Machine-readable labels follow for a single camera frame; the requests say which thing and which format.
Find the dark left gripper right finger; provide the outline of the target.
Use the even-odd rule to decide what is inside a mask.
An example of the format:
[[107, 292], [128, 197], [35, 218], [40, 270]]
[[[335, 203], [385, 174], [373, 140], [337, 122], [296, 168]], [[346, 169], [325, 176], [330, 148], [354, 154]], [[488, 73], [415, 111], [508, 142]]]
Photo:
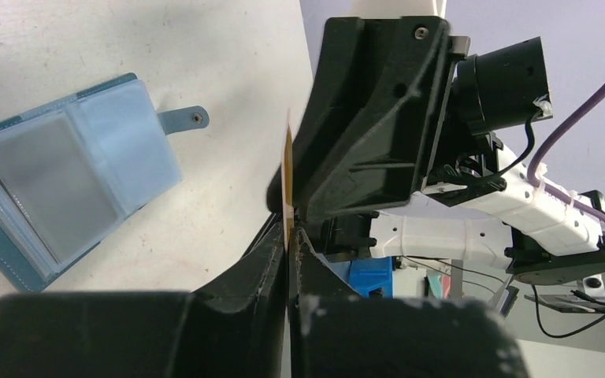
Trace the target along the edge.
[[526, 377], [503, 317], [471, 299], [367, 298], [315, 252], [288, 243], [294, 377]]

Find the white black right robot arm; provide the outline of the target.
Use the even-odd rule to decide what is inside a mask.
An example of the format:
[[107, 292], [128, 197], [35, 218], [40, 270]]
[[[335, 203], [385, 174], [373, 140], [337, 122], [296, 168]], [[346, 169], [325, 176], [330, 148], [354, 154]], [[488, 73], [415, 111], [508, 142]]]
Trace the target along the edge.
[[597, 191], [525, 163], [551, 117], [540, 38], [483, 55], [441, 17], [334, 17], [267, 191], [324, 254], [475, 261], [537, 286], [605, 272]]

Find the blue leather card holder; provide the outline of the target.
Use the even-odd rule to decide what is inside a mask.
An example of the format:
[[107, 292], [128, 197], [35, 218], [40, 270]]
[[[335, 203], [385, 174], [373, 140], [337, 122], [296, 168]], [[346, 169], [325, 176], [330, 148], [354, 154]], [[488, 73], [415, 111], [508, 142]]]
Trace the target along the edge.
[[130, 72], [0, 122], [0, 271], [38, 292], [182, 179], [168, 136], [201, 106], [158, 112]]

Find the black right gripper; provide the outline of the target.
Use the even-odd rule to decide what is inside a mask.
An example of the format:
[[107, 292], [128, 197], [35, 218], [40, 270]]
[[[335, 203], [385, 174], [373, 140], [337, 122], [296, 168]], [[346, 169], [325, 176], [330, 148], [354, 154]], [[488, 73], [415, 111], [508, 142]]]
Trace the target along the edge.
[[[421, 187], [451, 72], [440, 17], [333, 17], [292, 143], [293, 206], [308, 221], [406, 205]], [[533, 151], [550, 91], [539, 37], [458, 63], [426, 185], [459, 206], [507, 188]]]

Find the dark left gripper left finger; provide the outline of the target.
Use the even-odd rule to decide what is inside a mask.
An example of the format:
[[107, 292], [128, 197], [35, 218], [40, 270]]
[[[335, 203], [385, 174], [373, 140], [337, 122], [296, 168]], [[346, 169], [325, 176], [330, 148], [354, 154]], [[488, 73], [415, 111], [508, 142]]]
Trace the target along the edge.
[[195, 291], [0, 298], [0, 377], [278, 377], [284, 341], [282, 220]]

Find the blue plastic block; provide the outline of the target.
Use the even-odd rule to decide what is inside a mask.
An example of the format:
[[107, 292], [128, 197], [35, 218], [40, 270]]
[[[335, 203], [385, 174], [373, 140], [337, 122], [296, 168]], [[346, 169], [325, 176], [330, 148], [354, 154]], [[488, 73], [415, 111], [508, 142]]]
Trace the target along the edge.
[[393, 296], [392, 258], [330, 262], [329, 266], [363, 297], [391, 298]]

